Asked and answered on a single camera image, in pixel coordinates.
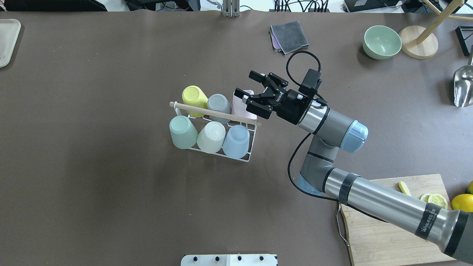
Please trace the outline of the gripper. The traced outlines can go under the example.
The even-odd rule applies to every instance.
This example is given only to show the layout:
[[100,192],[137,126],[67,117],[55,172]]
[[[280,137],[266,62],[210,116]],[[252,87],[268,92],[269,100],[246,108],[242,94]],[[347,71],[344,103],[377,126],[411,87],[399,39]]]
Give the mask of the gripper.
[[236,88],[234,96],[242,99],[246,104],[246,111],[264,119],[269,119],[273,111],[280,118],[296,125],[314,99],[298,91],[286,89],[288,82],[272,72],[263,75],[250,71],[249,78],[261,83],[265,91],[255,95]]

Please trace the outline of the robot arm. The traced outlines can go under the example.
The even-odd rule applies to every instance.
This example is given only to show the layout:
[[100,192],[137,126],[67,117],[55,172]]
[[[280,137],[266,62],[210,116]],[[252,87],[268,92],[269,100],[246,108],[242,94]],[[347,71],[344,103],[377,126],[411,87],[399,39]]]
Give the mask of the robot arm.
[[367,216],[395,225],[435,244],[456,260],[472,263],[472,213],[447,210],[432,202],[403,194],[393,188],[334,165],[340,150],[355,153],[368,138],[363,123],[330,108],[318,93],[320,71],[309,69],[298,90],[276,74],[250,71],[249,78],[264,90],[252,94],[236,88],[234,95],[254,115],[269,119],[272,113],[306,131],[312,137],[297,178],[288,174],[297,190],[311,197],[332,200]]

